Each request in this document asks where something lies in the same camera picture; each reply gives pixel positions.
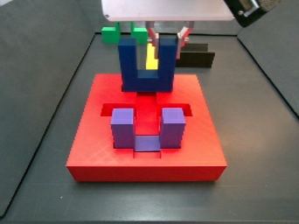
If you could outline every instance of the toy block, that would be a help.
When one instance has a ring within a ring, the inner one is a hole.
[[[158,59],[155,58],[155,47],[151,43],[147,44],[146,51],[146,69],[158,69]]]
[[[131,38],[136,39],[136,43],[139,45],[147,44],[147,37],[148,37],[147,29],[144,27],[136,28],[135,22],[131,22]]]
[[[111,119],[111,129],[116,149],[135,148],[135,111],[132,108],[115,108]]]
[[[178,150],[162,148],[160,152],[135,152],[134,148],[115,149],[111,117],[99,115],[103,105],[134,105],[144,96],[120,89],[120,75],[96,76],[67,162],[74,179],[92,182],[218,180],[227,161],[196,75],[175,75],[172,92],[155,96],[158,108],[183,103],[191,105]]]
[[[116,27],[103,27],[102,39],[106,44],[118,44],[120,40],[120,27],[116,23]]]
[[[182,108],[163,108],[160,145],[164,149],[180,149],[184,131],[184,115]]]
[[[171,92],[178,41],[160,38],[158,70],[136,69],[136,40],[122,38],[118,46],[124,92]]]
[[[176,67],[207,67],[211,68],[215,52],[208,52],[207,44],[188,43],[182,48],[180,59],[176,60]]]
[[[160,151],[159,136],[136,136],[135,152]]]

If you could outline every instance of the yellow block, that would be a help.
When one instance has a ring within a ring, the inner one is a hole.
[[[147,44],[146,69],[158,69],[158,59],[155,59],[155,47]]]

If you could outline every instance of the red base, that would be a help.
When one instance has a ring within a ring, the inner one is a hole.
[[[162,108],[183,107],[186,129],[179,150],[162,149],[162,152],[156,153],[114,149],[110,128],[112,109],[140,109],[139,97],[146,97],[136,93],[124,93],[120,89],[120,75],[96,76],[67,163],[75,180],[211,181],[219,179],[227,161],[196,75],[176,74],[174,91],[158,93],[156,102],[148,104],[156,107],[150,108],[148,111],[158,110],[158,115]],[[144,121],[150,127],[148,134],[156,132],[154,125],[156,121]],[[139,134],[147,134],[146,126],[139,122],[136,126]]]

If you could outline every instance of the gray table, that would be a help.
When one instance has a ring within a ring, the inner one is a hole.
[[[299,221],[299,123],[235,37],[199,74],[229,168],[207,183],[76,183],[64,167],[95,74],[119,73],[95,37],[3,221]]]

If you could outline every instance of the blue block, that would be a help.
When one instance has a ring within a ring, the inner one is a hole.
[[[163,108],[160,145],[163,149],[180,149],[186,120],[182,108]]]
[[[134,149],[135,134],[135,111],[132,108],[115,108],[111,119],[111,129],[116,149]]]
[[[135,137],[135,151],[160,151],[159,136],[136,136]]]
[[[160,38],[158,70],[138,70],[136,41],[132,38],[120,40],[118,50],[124,92],[172,91],[176,49],[175,38]]]

